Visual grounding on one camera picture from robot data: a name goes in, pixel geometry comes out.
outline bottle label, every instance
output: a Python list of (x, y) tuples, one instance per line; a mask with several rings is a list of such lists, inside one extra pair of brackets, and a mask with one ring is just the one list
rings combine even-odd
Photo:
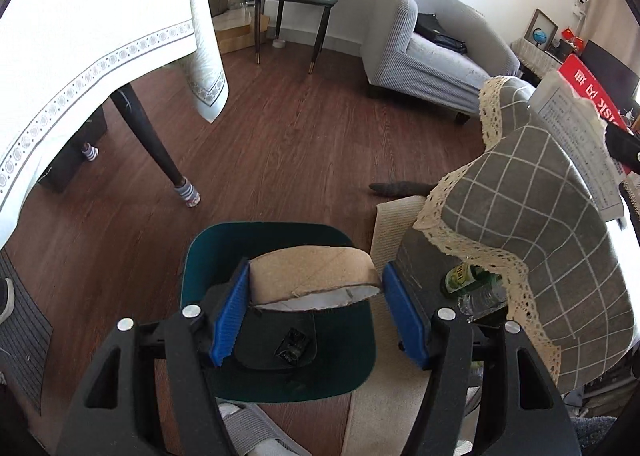
[(471, 264), (463, 262), (456, 266), (444, 278), (444, 286), (449, 293), (458, 291), (471, 283), (476, 282), (476, 278), (471, 272)]

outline dark brown wood floor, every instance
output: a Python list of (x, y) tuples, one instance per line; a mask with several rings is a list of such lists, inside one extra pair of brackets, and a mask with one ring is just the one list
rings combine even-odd
[[(26, 402), (35, 435), (51, 451), (92, 353), (121, 317), (138, 322), (177, 309), (180, 260), (196, 234), (220, 221), (314, 221), (333, 225), (368, 251), (381, 200), (373, 181), (436, 182), (482, 152), (477, 121), (408, 98), (369, 100), (359, 58), (264, 46), (225, 55), (230, 86), (210, 125), (192, 109), (184, 78), (154, 71), (134, 87), (202, 203), (188, 209), (111, 102), (109, 131), (94, 163), (63, 195), (35, 187), (7, 249), (53, 325), (42, 416)], [(180, 452), (166, 373), (159, 403), (168, 448)], [(266, 410), (314, 456), (337, 456), (349, 397)]]

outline gray striped armchair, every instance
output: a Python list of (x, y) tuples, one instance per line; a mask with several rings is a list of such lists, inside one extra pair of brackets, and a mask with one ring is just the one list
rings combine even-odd
[[(465, 41), (467, 55), (414, 33), (418, 13), (435, 13), (444, 29)], [(362, 49), (372, 86), (385, 87), (477, 115), (479, 92), (492, 76), (513, 76), (516, 55), (484, 17), (459, 0), (377, 0)]]

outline green trash bin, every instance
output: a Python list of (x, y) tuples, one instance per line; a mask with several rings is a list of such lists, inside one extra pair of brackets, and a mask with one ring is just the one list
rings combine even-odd
[[(315, 223), (237, 222), (203, 230), (187, 252), (180, 307), (201, 301), (210, 286), (228, 282), (242, 258), (302, 245), (353, 243), (340, 230)], [(314, 337), (298, 366), (274, 362), (257, 368), (246, 362), (252, 354), (274, 351), (266, 337), (285, 335), (290, 325)], [(206, 366), (204, 373), (209, 392), (223, 400), (302, 402), (353, 391), (367, 379), (375, 358), (368, 301), (323, 311), (249, 310), (231, 356), (220, 368)]]

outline silver screw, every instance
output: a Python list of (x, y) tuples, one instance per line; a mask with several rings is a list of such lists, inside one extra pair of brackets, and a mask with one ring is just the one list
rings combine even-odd
[(182, 316), (188, 319), (194, 319), (198, 315), (200, 315), (201, 311), (202, 310), (200, 310), (200, 306), (198, 306), (197, 304), (189, 304), (182, 308)]
[(440, 308), (438, 310), (438, 317), (440, 317), (444, 321), (452, 321), (456, 318), (456, 312), (454, 312), (451, 308)]
[(507, 321), (504, 323), (504, 329), (506, 329), (509, 333), (520, 333), (520, 325), (516, 321)]
[(133, 327), (133, 319), (129, 319), (128, 317), (125, 319), (120, 319), (118, 321), (118, 330), (120, 331), (129, 331)]

